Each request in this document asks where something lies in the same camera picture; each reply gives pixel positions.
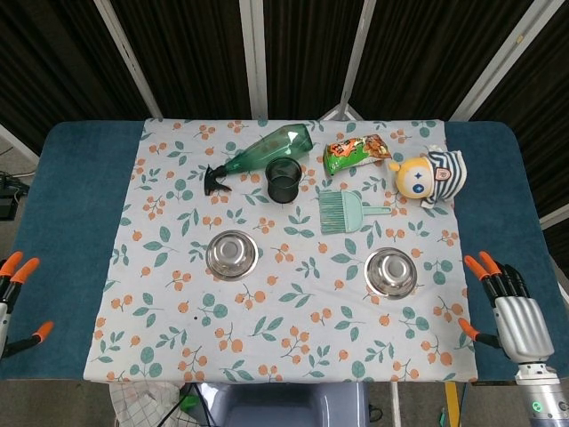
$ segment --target orange fingertip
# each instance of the orange fingertip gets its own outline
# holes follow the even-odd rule
[[[482,260],[484,266],[486,267],[488,272],[490,272],[490,274],[501,274],[500,268],[498,267],[496,262],[492,259],[492,256],[490,256],[489,253],[482,251],[478,254],[478,256],[480,256],[480,259]]]
[[[14,252],[12,255],[10,255],[10,257],[2,266],[2,269],[0,269],[0,276],[13,276],[16,267],[23,257],[24,254],[22,252]]]
[[[53,329],[53,322],[50,320],[41,325],[39,329],[33,333],[33,335],[39,336],[39,342],[44,342],[45,338],[47,338],[47,335],[50,334],[52,329]]]
[[[32,258],[26,262],[21,269],[19,269],[16,274],[12,277],[12,282],[25,283],[28,280],[28,276],[34,272],[34,270],[39,265],[39,258]]]
[[[466,255],[464,257],[464,263],[469,267],[470,271],[474,273],[478,280],[482,280],[486,276],[490,275],[490,273],[484,270],[484,267],[482,267],[478,261],[472,258],[470,255]]]
[[[477,335],[480,334],[465,318],[459,318],[459,325],[464,333],[472,340],[477,340]]]

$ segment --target yellow plush face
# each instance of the yellow plush face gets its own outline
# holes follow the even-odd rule
[[[422,198],[431,194],[433,171],[426,158],[410,158],[401,165],[391,163],[389,168],[396,172],[395,183],[405,197]]]

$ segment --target green brush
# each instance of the green brush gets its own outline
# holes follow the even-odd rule
[[[391,214],[386,206],[363,206],[352,191],[324,191],[318,199],[322,234],[353,233],[364,225],[364,216]]]

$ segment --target green snack package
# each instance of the green snack package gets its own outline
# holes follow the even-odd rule
[[[386,143],[377,134],[366,135],[326,145],[324,166],[334,175],[347,167],[367,165],[384,158],[391,158]]]

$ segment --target metal bowl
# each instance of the metal bowl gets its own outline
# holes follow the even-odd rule
[[[218,234],[212,239],[205,253],[205,263],[212,274],[228,282],[247,276],[258,260],[257,244],[248,234],[239,230]]]
[[[365,261],[364,274],[369,287],[389,299],[403,298],[417,286],[413,260],[394,247],[372,252]]]

